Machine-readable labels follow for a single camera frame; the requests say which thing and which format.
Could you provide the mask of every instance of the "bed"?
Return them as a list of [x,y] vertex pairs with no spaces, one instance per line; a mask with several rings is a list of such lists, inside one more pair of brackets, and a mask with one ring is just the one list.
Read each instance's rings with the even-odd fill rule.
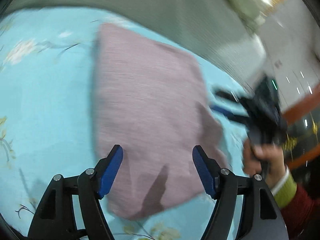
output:
[[[55,174],[75,176],[97,163],[92,142],[92,71],[96,35],[103,22],[179,47],[103,9],[23,9],[0,22],[0,211],[24,235]],[[214,87],[244,93],[242,87],[210,62],[194,56],[210,101],[243,113],[241,107],[215,99],[211,93]],[[243,176],[246,130],[222,115],[215,117],[223,126],[220,149],[233,172]],[[106,201],[100,203],[116,240],[200,239],[215,205],[203,193],[147,219],[127,221],[108,212]],[[83,228],[76,197],[74,206],[77,227]],[[236,236],[241,206],[242,197],[238,196],[228,239]]]

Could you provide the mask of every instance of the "wrist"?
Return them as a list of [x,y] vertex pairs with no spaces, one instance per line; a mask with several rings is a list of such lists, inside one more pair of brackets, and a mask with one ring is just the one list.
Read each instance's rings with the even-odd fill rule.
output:
[[285,174],[286,167],[284,165],[274,169],[271,168],[266,178],[266,184],[270,189],[272,189],[283,178]]

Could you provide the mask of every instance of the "pink towel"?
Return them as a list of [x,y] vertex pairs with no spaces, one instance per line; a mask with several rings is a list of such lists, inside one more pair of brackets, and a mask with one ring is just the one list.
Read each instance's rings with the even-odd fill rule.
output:
[[228,165],[196,59],[112,24],[101,26],[99,38],[97,150],[101,158],[115,144],[124,150],[108,194],[111,211],[139,219],[203,192],[193,147]]

